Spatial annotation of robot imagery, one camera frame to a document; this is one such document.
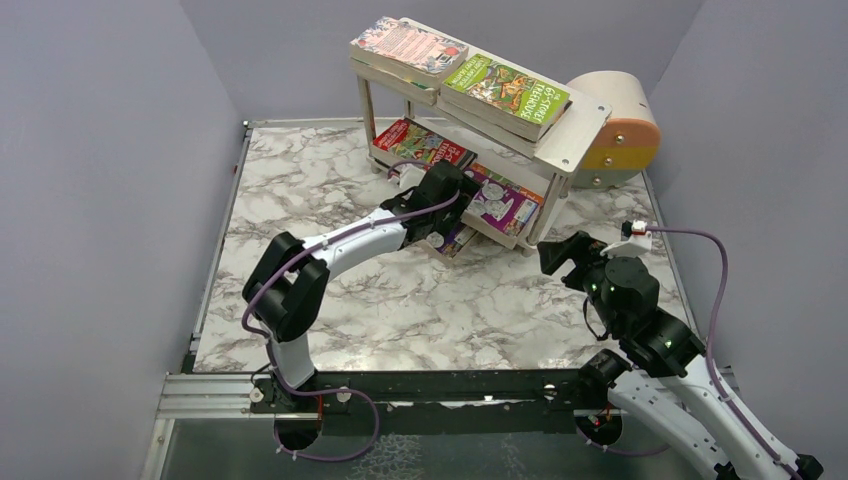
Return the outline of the red 13-storey treehouse book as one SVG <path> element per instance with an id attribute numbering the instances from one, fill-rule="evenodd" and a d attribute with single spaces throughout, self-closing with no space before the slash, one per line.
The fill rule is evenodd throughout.
<path id="1" fill-rule="evenodd" d="M 386 166 L 400 161 L 428 164 L 441 160 L 465 168 L 478 154 L 407 118 L 396 120 L 372 142 L 370 153 Z"/>

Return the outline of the purple cartoon book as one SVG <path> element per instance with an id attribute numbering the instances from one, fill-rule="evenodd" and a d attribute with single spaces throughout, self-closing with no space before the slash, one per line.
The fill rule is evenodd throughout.
<path id="1" fill-rule="evenodd" d="M 420 247 L 436 260 L 450 264 L 460 256 L 477 236 L 477 230 L 460 223 L 449 233 L 441 234 L 433 232 L 429 234 L 420 243 Z"/>

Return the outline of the red bottom books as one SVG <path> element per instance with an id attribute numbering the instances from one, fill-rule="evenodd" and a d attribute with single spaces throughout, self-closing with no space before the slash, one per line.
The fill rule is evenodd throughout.
<path id="1" fill-rule="evenodd" d="M 476 195 L 465 212 L 508 237 L 517 237 L 540 207 L 532 200 L 518 195 L 506 201 L 482 200 Z"/>

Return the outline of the white two-tier shelf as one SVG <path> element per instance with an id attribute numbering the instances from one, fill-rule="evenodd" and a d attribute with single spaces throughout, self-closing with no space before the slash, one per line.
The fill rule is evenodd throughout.
<path id="1" fill-rule="evenodd" d="M 518 247 L 525 253 L 531 253 L 535 246 L 544 239 L 564 206 L 584 155 L 605 125 L 608 116 L 611 114 L 611 107 L 571 87 L 420 22 L 408 18 L 401 18 L 400 20 L 410 21 L 413 25 L 467 44 L 469 53 L 466 59 L 475 54 L 488 56 L 559 87 L 570 94 L 572 104 L 548 132 L 536 142 L 535 157 L 528 159 L 447 118 L 436 109 L 436 104 L 429 106 L 414 102 L 380 85 L 398 94 L 403 99 L 404 118 L 414 120 L 422 126 L 476 152 L 478 154 L 477 162 L 543 197 L 544 202 L 536 211 L 533 219 L 517 237 L 508 237 L 501 234 L 486 225 L 481 219 L 470 214 L 464 216 L 468 225 L 478 229 L 498 243 L 508 248 Z M 379 84 L 359 77 L 357 74 L 356 77 L 368 143 L 368 157 L 374 170 L 387 170 L 389 166 L 376 160 L 369 150 L 373 140 L 381 132 L 375 125 L 371 91 L 372 86 Z"/>

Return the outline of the green 65-storey treehouse book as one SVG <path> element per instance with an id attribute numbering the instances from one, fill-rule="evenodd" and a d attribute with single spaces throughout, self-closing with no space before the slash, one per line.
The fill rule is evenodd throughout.
<path id="1" fill-rule="evenodd" d="M 440 98 L 532 143 L 572 104 L 565 90 L 482 54 L 443 81 Z"/>

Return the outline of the pink floral book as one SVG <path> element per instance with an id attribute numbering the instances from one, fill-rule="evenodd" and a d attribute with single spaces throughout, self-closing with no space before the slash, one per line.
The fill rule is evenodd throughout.
<path id="1" fill-rule="evenodd" d="M 383 16 L 349 43 L 350 58 L 422 88 L 437 88 L 469 46 L 410 21 Z"/>

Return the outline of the orange 78-storey treehouse book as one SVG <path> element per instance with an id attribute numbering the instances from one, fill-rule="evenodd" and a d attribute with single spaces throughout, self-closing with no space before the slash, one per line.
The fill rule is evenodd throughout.
<path id="1" fill-rule="evenodd" d="M 515 195 L 530 199 L 538 205 L 544 200 L 540 194 L 519 185 L 494 170 L 491 170 L 479 162 L 474 162 L 464 169 L 464 173 L 481 185 L 476 195 L 482 200 L 506 201 Z"/>

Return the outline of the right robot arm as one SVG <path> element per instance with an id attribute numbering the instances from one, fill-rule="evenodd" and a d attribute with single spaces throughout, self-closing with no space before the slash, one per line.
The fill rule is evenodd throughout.
<path id="1" fill-rule="evenodd" d="M 626 222 L 606 243 L 584 231 L 537 246 L 544 274 L 571 261 L 565 287 L 584 294 L 620 351 L 603 349 L 579 370 L 581 392 L 637 418 L 704 479 L 818 479 L 824 468 L 754 415 L 717 369 L 711 338 L 660 308 L 659 281 L 641 257 L 661 227 Z"/>

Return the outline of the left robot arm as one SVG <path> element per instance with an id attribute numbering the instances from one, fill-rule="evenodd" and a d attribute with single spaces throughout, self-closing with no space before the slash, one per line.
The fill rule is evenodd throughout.
<path id="1" fill-rule="evenodd" d="M 437 233 L 447 236 L 482 185 L 460 167 L 440 161 L 418 184 L 381 202 L 371 213 L 330 233 L 276 235 L 248 277 L 242 297 L 244 330 L 266 342 L 271 374 L 286 393 L 306 396 L 316 373 L 308 331 L 327 285 L 374 257 L 400 251 Z"/>

